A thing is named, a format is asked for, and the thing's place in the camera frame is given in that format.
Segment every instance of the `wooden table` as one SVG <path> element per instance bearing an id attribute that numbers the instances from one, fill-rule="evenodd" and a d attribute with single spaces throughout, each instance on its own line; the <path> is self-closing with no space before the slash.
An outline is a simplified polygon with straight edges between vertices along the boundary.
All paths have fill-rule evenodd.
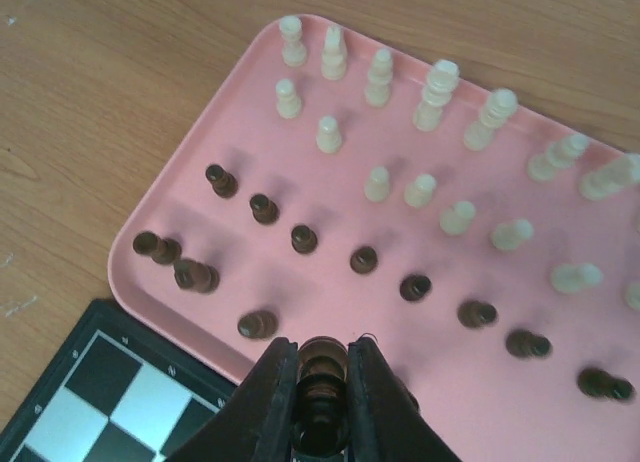
<path id="1" fill-rule="evenodd" d="M 0 425 L 252 38 L 315 13 L 640 150 L 640 0 L 0 0 Z"/>

